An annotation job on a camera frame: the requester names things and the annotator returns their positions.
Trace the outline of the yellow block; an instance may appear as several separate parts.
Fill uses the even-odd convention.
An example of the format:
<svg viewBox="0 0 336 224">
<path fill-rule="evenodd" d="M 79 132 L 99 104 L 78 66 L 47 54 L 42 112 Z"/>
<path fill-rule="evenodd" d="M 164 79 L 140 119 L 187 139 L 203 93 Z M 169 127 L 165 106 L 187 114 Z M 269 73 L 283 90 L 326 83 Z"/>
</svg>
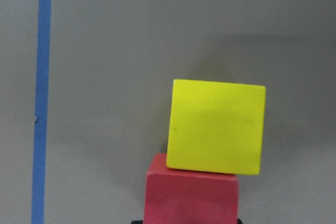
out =
<svg viewBox="0 0 336 224">
<path fill-rule="evenodd" d="M 265 104 L 264 86 L 174 80 L 167 166 L 258 175 Z"/>
</svg>

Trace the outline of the red block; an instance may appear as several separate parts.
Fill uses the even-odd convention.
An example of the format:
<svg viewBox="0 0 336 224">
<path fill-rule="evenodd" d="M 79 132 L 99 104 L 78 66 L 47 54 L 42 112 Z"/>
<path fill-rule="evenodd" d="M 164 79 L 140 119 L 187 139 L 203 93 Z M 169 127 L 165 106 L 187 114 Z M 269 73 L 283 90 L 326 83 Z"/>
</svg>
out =
<svg viewBox="0 0 336 224">
<path fill-rule="evenodd" d="M 154 155 L 146 173 L 144 223 L 237 223 L 239 180 L 230 174 L 170 169 Z"/>
</svg>

